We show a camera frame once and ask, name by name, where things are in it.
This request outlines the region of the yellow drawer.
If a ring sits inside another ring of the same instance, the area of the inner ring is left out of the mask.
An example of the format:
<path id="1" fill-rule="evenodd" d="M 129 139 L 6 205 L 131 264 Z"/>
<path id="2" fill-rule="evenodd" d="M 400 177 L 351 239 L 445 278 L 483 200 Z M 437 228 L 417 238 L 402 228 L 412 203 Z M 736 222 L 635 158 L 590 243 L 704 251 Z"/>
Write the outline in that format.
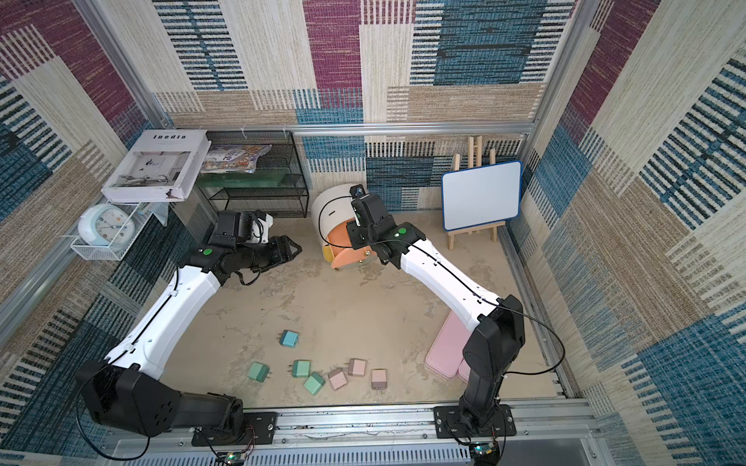
<path id="1" fill-rule="evenodd" d="M 322 247 L 322 253 L 324 254 L 324 259 L 331 263 L 334 260 L 334 252 L 333 248 L 330 245 L 324 245 Z"/>

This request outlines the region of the white round drawer cabinet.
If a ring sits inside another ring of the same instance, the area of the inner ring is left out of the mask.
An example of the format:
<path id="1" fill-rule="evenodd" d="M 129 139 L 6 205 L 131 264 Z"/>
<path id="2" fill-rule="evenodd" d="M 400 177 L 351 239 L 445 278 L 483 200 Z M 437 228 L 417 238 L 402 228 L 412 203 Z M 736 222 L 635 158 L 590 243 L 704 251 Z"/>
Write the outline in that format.
<path id="1" fill-rule="evenodd" d="M 351 190 L 360 187 L 360 184 L 338 184 L 316 196 L 311 217 L 322 246 L 342 246 L 342 238 L 349 240 L 347 223 L 355 219 Z"/>

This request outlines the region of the blue plug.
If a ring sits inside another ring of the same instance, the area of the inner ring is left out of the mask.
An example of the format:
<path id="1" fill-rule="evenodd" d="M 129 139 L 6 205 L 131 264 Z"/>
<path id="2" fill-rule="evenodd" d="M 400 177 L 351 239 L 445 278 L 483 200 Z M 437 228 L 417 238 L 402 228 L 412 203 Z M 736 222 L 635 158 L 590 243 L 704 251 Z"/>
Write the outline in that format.
<path id="1" fill-rule="evenodd" d="M 284 330 L 281 335 L 279 342 L 283 347 L 295 348 L 299 341 L 299 334 L 293 330 Z"/>

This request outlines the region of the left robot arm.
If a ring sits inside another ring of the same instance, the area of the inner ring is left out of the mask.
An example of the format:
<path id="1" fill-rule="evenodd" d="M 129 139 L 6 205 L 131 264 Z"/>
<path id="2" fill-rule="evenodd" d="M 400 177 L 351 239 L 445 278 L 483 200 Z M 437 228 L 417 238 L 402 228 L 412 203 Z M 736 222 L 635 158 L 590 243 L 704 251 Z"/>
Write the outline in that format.
<path id="1" fill-rule="evenodd" d="M 103 359 L 88 361 L 76 372 L 91 419 L 148 438 L 173 428 L 198 427 L 227 442 L 243 439 L 248 423 L 241 399 L 180 391 L 160 378 L 193 319 L 232 275 L 243 270 L 261 275 L 301 252 L 286 235 L 258 244 L 192 250 L 166 291 L 124 339 Z"/>

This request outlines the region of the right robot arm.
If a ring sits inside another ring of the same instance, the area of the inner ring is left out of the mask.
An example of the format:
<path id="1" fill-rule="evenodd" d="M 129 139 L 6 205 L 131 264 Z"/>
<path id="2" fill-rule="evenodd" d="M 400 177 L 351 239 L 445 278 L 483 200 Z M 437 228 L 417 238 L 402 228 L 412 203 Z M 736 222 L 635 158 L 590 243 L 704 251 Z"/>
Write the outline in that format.
<path id="1" fill-rule="evenodd" d="M 470 369 L 460 398 L 460 421 L 477 433 L 492 425 L 504 375 L 526 343 L 522 303 L 501 298 L 474 282 L 441 254 L 425 233 L 411 223 L 384 223 L 376 232 L 360 221 L 348 221 L 351 246 L 369 247 L 382 264 L 419 280 L 443 301 L 470 332 L 462 358 Z"/>

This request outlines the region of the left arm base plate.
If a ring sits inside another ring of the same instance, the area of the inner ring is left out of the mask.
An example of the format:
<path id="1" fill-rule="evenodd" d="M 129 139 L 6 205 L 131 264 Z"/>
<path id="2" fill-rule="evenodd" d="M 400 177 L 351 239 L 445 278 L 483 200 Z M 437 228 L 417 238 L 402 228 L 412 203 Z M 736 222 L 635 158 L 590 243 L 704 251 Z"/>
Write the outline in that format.
<path id="1" fill-rule="evenodd" d="M 233 416 L 227 425 L 201 427 L 192 436 L 193 447 L 271 445 L 277 423 L 277 412 L 242 413 Z"/>

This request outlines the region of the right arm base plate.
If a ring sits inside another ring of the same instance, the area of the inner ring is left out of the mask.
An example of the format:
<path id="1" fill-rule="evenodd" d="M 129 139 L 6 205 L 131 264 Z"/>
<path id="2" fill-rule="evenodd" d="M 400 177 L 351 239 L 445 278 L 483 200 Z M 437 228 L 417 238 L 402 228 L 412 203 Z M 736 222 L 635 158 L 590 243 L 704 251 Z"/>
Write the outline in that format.
<path id="1" fill-rule="evenodd" d="M 482 437 L 513 437 L 517 435 L 512 409 L 500 404 L 487 419 L 465 414 L 460 407 L 435 406 L 432 409 L 438 439 L 473 439 Z"/>

